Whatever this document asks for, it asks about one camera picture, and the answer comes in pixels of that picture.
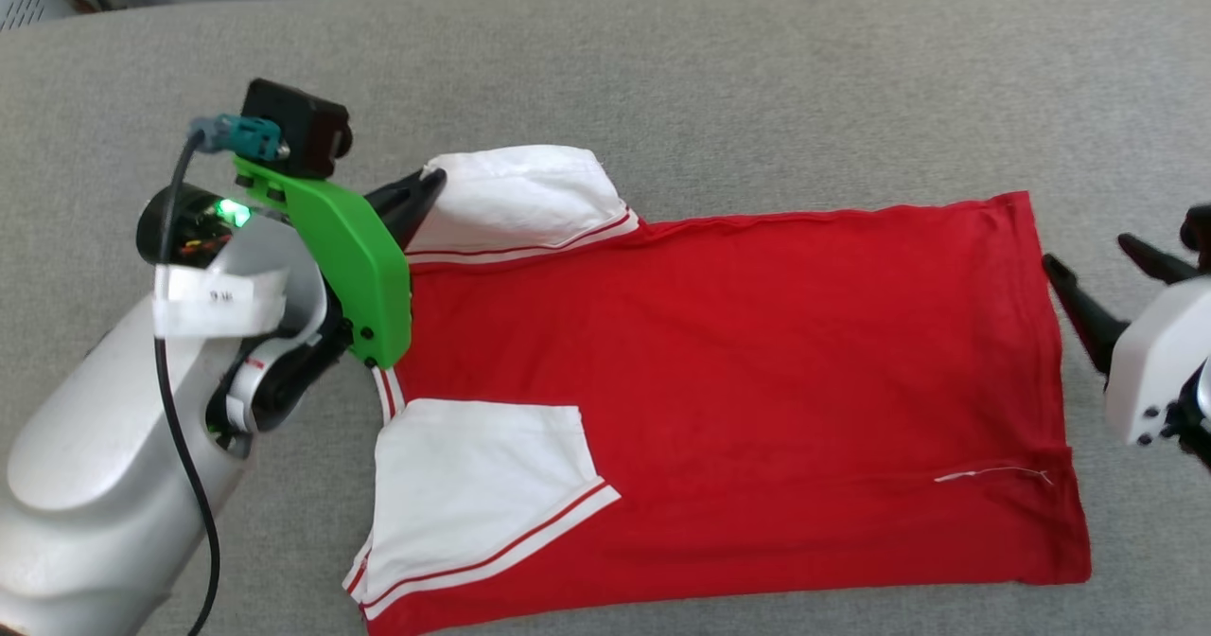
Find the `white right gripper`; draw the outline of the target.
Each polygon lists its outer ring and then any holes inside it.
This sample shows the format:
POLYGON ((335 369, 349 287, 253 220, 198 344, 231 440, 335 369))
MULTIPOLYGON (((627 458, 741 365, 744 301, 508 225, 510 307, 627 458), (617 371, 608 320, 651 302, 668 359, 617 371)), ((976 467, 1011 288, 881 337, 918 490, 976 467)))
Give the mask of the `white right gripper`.
POLYGON ((1147 277, 1167 286, 1132 322, 1102 306, 1055 254, 1043 254, 1041 264, 1094 368, 1108 378, 1104 416, 1112 432, 1137 445, 1159 436, 1167 403, 1209 357, 1210 277, 1137 235, 1119 234, 1117 245, 1147 277))

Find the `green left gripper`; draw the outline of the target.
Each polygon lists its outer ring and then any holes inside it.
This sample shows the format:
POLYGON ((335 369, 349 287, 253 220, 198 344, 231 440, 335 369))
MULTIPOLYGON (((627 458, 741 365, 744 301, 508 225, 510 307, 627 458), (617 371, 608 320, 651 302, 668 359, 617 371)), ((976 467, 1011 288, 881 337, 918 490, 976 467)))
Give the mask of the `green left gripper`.
POLYGON ((234 157, 247 195, 289 219, 351 325, 350 351, 389 368, 412 342, 411 265, 404 257, 448 176, 417 170, 365 199, 325 179, 294 178, 234 157))

